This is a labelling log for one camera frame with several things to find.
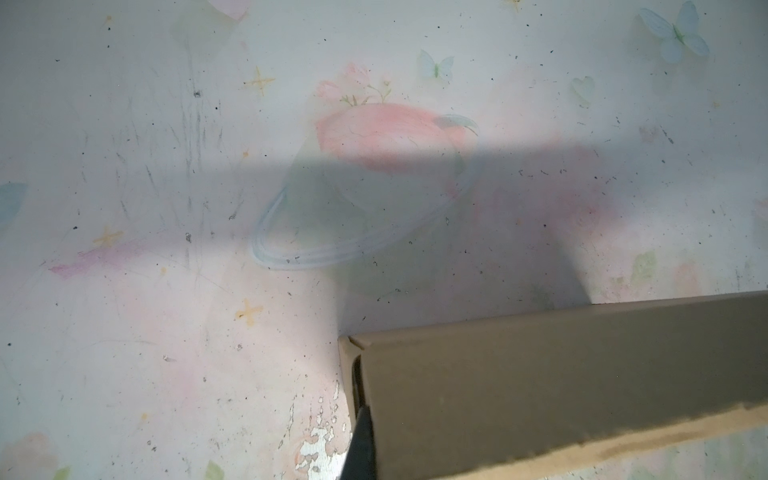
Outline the brown cardboard paper box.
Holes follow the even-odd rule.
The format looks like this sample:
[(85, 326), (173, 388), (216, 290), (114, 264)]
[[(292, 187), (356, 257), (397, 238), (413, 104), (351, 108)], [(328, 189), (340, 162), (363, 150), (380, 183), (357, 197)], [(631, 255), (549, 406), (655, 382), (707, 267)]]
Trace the brown cardboard paper box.
[(767, 421), (763, 292), (343, 336), (377, 479), (539, 479)]

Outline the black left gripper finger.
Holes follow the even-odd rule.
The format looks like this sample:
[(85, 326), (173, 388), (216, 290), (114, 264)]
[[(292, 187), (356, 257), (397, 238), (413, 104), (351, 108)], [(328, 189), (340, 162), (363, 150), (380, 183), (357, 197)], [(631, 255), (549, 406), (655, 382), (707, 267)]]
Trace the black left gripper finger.
[(339, 479), (377, 479), (374, 430), (368, 406), (358, 411), (357, 423)]

